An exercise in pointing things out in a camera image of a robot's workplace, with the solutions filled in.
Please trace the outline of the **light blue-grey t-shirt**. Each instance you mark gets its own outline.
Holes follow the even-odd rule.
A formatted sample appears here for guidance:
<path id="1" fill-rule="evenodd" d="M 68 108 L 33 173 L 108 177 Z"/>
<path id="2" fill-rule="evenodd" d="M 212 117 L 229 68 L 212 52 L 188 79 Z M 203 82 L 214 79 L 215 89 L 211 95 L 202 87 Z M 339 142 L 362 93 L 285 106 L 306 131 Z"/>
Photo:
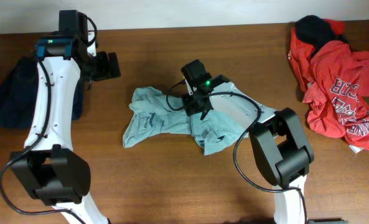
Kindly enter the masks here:
<path id="1" fill-rule="evenodd" d="M 206 118 L 200 119 L 200 114 L 187 116 L 184 110 L 173 111 L 168 105 L 178 108 L 182 101 L 166 97 L 151 86 L 135 89 L 129 104 L 134 114 L 123 134 L 123 147 L 133 147 L 158 134 L 186 134 L 203 148 L 203 154 L 207 156 L 234 144 L 245 130 L 219 111 L 212 110 Z"/>

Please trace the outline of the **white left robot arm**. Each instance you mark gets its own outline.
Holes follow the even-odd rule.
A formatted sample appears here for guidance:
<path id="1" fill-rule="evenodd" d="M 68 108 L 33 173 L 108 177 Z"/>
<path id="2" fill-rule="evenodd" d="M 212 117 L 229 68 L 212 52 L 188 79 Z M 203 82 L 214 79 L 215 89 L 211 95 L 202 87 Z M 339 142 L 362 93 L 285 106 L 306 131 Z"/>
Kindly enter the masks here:
<path id="1" fill-rule="evenodd" d="M 23 151 L 13 152 L 11 168 L 29 196 L 62 213 L 69 223 L 109 223 L 90 194 L 88 163 L 74 153 L 71 123 L 80 80 L 120 76 L 115 53 L 74 35 L 42 37 L 35 46 L 39 85 L 34 117 Z"/>

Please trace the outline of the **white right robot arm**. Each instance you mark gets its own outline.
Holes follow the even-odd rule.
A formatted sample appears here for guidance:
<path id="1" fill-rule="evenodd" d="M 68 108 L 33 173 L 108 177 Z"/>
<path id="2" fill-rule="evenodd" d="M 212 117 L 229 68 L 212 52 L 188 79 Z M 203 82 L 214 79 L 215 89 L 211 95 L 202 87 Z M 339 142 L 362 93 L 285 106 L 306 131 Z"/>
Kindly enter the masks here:
<path id="1" fill-rule="evenodd" d="M 307 223 L 304 186 L 314 153 L 297 114 L 258 103 L 223 75 L 185 75 L 184 83 L 187 114 L 205 117 L 211 110 L 219 111 L 244 128 L 240 137 L 249 136 L 256 166 L 272 186 L 255 188 L 274 194 L 274 222 Z"/>

